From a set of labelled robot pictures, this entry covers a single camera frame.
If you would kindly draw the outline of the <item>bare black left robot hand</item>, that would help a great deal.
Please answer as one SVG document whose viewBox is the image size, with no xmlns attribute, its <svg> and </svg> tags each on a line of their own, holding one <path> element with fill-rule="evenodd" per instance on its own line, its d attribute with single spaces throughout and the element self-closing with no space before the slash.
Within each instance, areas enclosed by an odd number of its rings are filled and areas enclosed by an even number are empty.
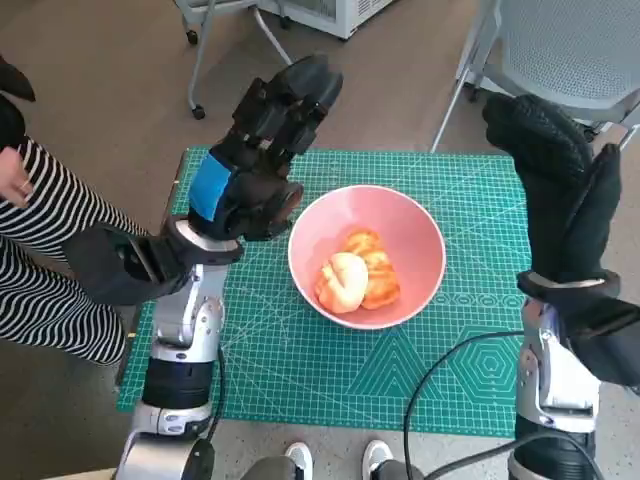
<svg viewBox="0 0 640 480">
<path fill-rule="evenodd" d="M 216 240 L 267 240 L 287 230 L 304 192 L 288 179 L 292 161 L 313 144 L 342 86 L 324 54 L 254 79 L 192 180 L 189 223 Z"/>
</svg>

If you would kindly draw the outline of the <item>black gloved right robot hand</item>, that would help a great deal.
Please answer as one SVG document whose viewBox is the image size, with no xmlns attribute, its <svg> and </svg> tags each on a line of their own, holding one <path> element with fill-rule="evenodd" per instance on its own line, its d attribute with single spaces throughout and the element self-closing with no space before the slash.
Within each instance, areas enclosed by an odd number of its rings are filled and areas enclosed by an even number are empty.
<svg viewBox="0 0 640 480">
<path fill-rule="evenodd" d="M 622 191 L 619 147 L 593 152 L 576 121 L 534 95 L 494 94 L 482 116 L 524 188 L 532 271 L 561 284 L 603 278 Z"/>
</svg>

